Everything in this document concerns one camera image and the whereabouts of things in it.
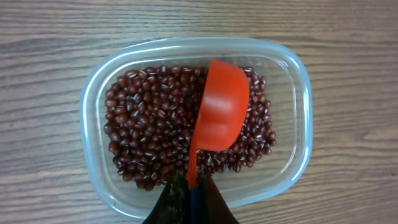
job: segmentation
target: wooden table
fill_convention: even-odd
[[[280,42],[308,68],[313,154],[241,223],[397,223],[398,1],[0,2],[0,223],[121,223],[96,196],[79,99],[105,56],[164,37]]]

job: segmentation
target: pile of beans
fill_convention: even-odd
[[[252,167],[276,144],[266,79],[242,68],[250,83],[248,113],[236,142],[221,153],[198,151],[199,174]],[[186,173],[190,140],[205,87],[207,68],[147,67],[128,70],[105,93],[104,132],[123,180],[151,191],[173,172]]]

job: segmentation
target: clear plastic container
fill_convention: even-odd
[[[237,66],[252,66],[267,78],[272,127],[277,133],[273,153],[240,173],[226,171],[213,179],[230,208],[282,193],[304,172],[312,151],[310,79],[300,59],[288,48],[240,37],[184,37],[133,45],[108,57],[89,77],[80,101],[80,123],[87,168],[99,197],[116,211],[143,219],[163,187],[137,189],[117,175],[108,151],[104,92],[126,70],[160,65],[206,66],[216,58]]]

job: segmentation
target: red scoop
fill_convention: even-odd
[[[220,152],[235,142],[249,103],[249,81],[233,65],[212,60],[191,141],[188,187],[197,185],[197,149]]]

